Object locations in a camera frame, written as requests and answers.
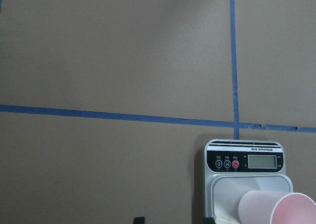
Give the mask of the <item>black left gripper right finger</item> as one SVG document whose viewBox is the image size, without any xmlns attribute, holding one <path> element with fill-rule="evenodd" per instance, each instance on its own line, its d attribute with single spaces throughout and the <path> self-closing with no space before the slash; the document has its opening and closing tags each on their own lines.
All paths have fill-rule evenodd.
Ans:
<svg viewBox="0 0 316 224">
<path fill-rule="evenodd" d="M 202 224 L 214 224 L 214 219 L 212 217 L 203 217 Z"/>
</svg>

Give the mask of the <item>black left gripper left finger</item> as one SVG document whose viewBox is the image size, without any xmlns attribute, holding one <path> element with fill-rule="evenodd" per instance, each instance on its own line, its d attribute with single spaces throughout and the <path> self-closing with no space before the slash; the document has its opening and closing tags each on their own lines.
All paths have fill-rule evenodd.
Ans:
<svg viewBox="0 0 316 224">
<path fill-rule="evenodd" d="M 135 217 L 133 224 L 145 224 L 145 217 Z"/>
</svg>

